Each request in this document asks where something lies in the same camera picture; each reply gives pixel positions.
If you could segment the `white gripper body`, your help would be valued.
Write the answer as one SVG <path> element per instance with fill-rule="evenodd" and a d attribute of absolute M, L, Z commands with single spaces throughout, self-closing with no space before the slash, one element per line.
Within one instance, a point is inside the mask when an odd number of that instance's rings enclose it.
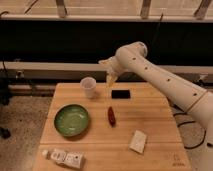
<path fill-rule="evenodd" d="M 109 75 L 120 76 L 124 73 L 124 68 L 115 56 L 105 60 L 99 60 L 98 63 L 105 68 Z"/>

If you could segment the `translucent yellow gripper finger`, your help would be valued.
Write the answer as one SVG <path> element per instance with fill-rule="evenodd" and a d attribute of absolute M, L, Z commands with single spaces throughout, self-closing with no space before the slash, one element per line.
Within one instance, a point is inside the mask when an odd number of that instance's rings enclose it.
<path fill-rule="evenodd" d="M 116 81 L 117 81 L 118 77 L 116 75 L 111 75 L 108 74 L 106 76 L 106 84 L 108 87 L 111 87 Z"/>

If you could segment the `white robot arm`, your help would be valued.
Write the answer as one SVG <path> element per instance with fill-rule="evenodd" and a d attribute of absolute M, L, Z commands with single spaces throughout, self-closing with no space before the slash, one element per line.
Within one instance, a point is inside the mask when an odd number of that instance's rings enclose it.
<path fill-rule="evenodd" d="M 107 72 L 107 85 L 112 86 L 126 71 L 142 77 L 199 122 L 206 130 L 205 146 L 213 148 L 213 93 L 149 62 L 147 53 L 144 43 L 135 42 L 100 60 Z"/>

